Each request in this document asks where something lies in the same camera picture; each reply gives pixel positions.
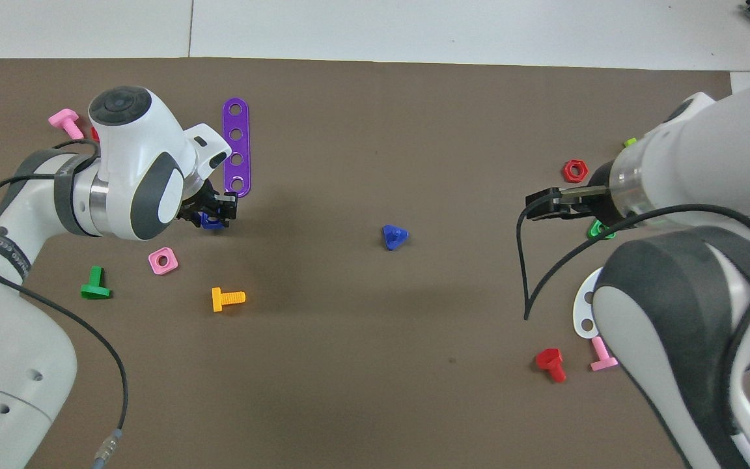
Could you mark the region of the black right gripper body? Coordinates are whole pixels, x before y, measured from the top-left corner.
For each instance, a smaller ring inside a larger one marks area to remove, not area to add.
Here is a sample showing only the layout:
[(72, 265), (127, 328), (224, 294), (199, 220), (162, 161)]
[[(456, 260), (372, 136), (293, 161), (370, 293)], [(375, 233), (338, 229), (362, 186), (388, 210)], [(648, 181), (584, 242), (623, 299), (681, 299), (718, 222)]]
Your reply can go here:
[(603, 186), (606, 188), (605, 193), (592, 196), (591, 201), (587, 203), (592, 216), (606, 226), (614, 226), (625, 219), (625, 215), (617, 208), (610, 192), (609, 177), (614, 163), (607, 162), (599, 166), (592, 173), (587, 184), (587, 186)]

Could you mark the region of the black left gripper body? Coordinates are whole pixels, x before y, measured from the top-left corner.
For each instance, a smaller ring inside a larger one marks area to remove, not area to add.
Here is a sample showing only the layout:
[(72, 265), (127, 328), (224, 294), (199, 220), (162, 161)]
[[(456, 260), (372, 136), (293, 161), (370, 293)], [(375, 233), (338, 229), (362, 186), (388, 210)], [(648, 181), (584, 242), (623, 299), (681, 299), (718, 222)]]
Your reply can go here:
[(205, 179), (200, 189), (193, 196), (181, 202), (178, 209), (178, 219), (188, 221), (193, 225), (200, 225), (202, 214), (205, 214), (206, 217), (218, 221), (220, 214), (217, 195), (219, 193), (212, 187), (212, 183)]

